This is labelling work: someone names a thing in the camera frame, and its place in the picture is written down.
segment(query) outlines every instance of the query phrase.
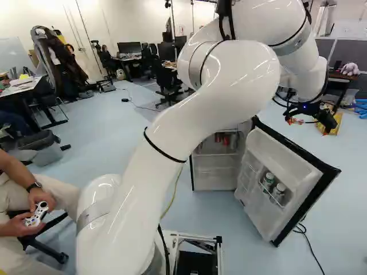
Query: blue floor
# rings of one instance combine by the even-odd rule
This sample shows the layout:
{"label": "blue floor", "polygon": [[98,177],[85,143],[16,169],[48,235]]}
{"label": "blue floor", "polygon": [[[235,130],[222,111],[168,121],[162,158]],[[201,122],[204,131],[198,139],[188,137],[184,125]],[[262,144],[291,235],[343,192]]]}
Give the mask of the blue floor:
{"label": "blue floor", "polygon": [[[123,173],[134,148],[143,138],[143,129],[157,112],[122,103],[121,99],[130,95],[136,105],[155,109],[154,103],[159,97],[148,87],[126,81],[117,82],[115,86],[128,91],[119,89],[96,94],[64,107],[70,121],[52,128],[52,131],[61,138],[62,145],[71,144],[72,148],[57,163],[43,168],[29,166],[33,173],[49,175],[78,187],[84,187],[99,175]],[[351,170],[341,174],[304,222],[315,254],[326,274],[366,275],[367,221],[365,188],[362,186],[366,181],[365,173],[361,173],[365,152],[352,140],[349,144],[341,142],[343,139],[335,142],[335,137],[321,137],[315,129],[311,129],[315,132],[311,133],[312,138],[308,138],[310,128],[308,131],[296,126],[286,128],[281,111],[270,104],[260,118],[284,135],[290,135],[312,153],[317,154],[320,150],[324,161],[342,170]],[[57,118],[62,119],[62,114],[57,113]],[[355,127],[350,129],[352,124],[348,124],[341,129],[349,133],[345,139],[354,138],[362,143],[367,136],[365,123],[353,123],[358,128],[364,126],[361,136],[354,136],[350,131]],[[343,150],[357,154],[356,159],[342,155],[338,160],[335,152],[328,155],[327,146],[335,146],[335,151],[347,146]],[[187,164],[178,182],[176,199],[163,219],[162,227],[194,234],[222,235],[224,274],[321,274],[301,235],[290,234],[281,247],[275,249],[261,239],[232,192],[193,193]],[[29,249],[28,252],[66,274],[75,274],[75,225],[66,220],[40,237],[56,250],[69,254],[68,264],[60,266],[37,251]]]}

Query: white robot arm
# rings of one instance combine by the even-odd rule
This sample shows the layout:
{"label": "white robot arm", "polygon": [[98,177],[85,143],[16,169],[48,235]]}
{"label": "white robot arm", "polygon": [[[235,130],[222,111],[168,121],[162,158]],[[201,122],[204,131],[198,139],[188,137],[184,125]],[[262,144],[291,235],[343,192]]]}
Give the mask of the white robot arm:
{"label": "white robot arm", "polygon": [[[231,10],[231,1],[225,6]],[[242,0],[229,19],[223,17],[196,33],[179,56],[179,76],[196,93],[144,131],[122,179],[105,176],[109,180],[95,180],[83,191],[79,275],[144,273],[167,188],[195,147],[257,114],[281,80],[301,100],[313,101],[320,93],[326,60],[318,55],[300,0]],[[233,28],[236,39],[223,41]]]}

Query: fridge door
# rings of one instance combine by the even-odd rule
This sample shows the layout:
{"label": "fridge door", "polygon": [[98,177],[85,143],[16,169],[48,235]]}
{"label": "fridge door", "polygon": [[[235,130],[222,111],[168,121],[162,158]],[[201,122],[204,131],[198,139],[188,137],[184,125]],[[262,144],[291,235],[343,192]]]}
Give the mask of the fridge door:
{"label": "fridge door", "polygon": [[235,197],[261,236],[278,247],[341,171],[258,117],[252,122]]}

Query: black ring band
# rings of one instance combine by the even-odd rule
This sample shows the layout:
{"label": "black ring band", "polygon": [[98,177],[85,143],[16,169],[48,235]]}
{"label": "black ring band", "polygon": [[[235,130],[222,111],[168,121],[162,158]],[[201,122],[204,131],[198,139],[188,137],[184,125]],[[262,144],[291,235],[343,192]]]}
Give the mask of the black ring band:
{"label": "black ring band", "polygon": [[170,156],[169,154],[167,153],[164,153],[161,149],[159,149],[153,142],[151,142],[151,140],[149,139],[149,137],[147,136],[147,134],[145,133],[145,131],[147,130],[148,127],[145,127],[144,129],[144,138],[147,140],[147,142],[156,150],[158,151],[159,153],[161,153],[163,156],[165,156],[166,158],[170,159],[170,160],[173,160],[174,162],[178,162],[178,163],[185,163],[186,161],[185,160],[179,160],[179,159],[176,159],[172,156]]}
{"label": "black ring band", "polygon": [[204,60],[203,60],[203,62],[202,62],[202,64],[201,64],[201,67],[200,67],[200,85],[202,85],[202,82],[201,82],[201,73],[202,73],[202,69],[203,69],[203,67],[204,67],[204,63],[205,63],[205,61],[206,61],[206,59],[208,58],[208,56],[210,55],[210,53],[212,52],[212,50],[214,50],[219,44],[221,44],[222,42],[224,42],[224,41],[226,41],[226,40],[222,40],[222,41],[220,41],[219,43],[216,43],[215,45],[214,45],[214,47],[212,47],[211,49],[210,49],[210,51],[208,51],[208,53],[206,54],[206,56],[205,56],[205,58],[204,58]]}
{"label": "black ring band", "polygon": [[290,38],[288,38],[287,40],[284,40],[283,42],[281,43],[278,43],[278,44],[274,44],[274,45],[269,45],[269,47],[276,47],[276,46],[280,46],[281,44],[284,44],[286,42],[288,42],[290,39],[292,39],[293,37],[295,37],[303,28],[303,26],[306,24],[306,21],[307,21],[307,15],[304,17],[304,20],[303,20],[303,23],[302,23],[302,26],[298,29],[298,31],[293,34]]}

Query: white wall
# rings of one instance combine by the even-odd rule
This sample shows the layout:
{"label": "white wall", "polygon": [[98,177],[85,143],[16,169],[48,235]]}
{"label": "white wall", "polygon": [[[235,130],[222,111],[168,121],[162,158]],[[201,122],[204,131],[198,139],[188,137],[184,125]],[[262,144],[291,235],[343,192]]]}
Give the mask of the white wall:
{"label": "white wall", "polygon": [[[91,39],[106,44],[116,53],[118,42],[162,42],[162,32],[170,9],[163,0],[78,0]],[[212,3],[194,1],[195,32],[214,18]],[[173,0],[176,35],[190,36],[192,7],[190,0]]]}
{"label": "white wall", "polygon": [[[316,21],[317,13],[322,0],[314,0],[311,15],[313,22]],[[335,11],[335,20],[359,20],[364,9],[365,0],[338,0],[337,9]]]}
{"label": "white wall", "polygon": [[87,49],[86,54],[76,50],[79,65],[86,71],[90,79],[100,79],[99,69],[88,44],[81,21],[77,16],[73,0],[11,0],[1,1],[0,38],[19,37],[25,51],[33,49],[30,30],[36,25],[46,26],[62,31],[66,41],[77,49],[77,39],[65,14],[64,6],[72,10],[77,30]]}

